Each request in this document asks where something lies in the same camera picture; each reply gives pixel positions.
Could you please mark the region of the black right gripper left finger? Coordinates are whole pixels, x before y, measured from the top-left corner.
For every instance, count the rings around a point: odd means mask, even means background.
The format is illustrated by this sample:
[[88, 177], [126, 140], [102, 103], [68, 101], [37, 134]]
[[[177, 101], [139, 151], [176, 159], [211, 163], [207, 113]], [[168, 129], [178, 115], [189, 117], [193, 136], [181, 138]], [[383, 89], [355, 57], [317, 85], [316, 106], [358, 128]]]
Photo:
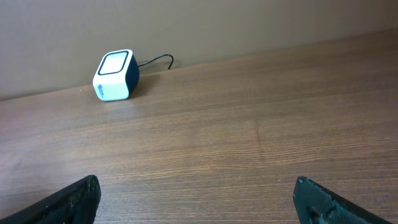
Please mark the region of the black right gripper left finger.
[[101, 199], [95, 175], [55, 192], [39, 202], [1, 219], [1, 224], [93, 224]]

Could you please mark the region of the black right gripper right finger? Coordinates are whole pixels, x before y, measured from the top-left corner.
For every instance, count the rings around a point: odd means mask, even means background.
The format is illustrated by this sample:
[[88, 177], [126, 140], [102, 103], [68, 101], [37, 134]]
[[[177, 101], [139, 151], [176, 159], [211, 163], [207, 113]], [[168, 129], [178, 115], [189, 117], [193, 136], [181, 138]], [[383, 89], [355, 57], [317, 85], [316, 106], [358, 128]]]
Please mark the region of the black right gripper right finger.
[[293, 201], [301, 224], [392, 224], [305, 177], [297, 177]]

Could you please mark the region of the white barcode scanner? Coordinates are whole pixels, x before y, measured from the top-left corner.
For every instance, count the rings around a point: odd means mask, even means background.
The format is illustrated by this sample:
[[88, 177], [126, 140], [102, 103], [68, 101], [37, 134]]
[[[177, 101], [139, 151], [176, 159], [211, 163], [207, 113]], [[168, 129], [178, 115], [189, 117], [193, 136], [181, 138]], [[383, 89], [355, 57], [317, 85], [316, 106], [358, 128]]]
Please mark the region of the white barcode scanner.
[[101, 101], [129, 98], [139, 81], [139, 67], [131, 49], [108, 52], [93, 77], [93, 88]]

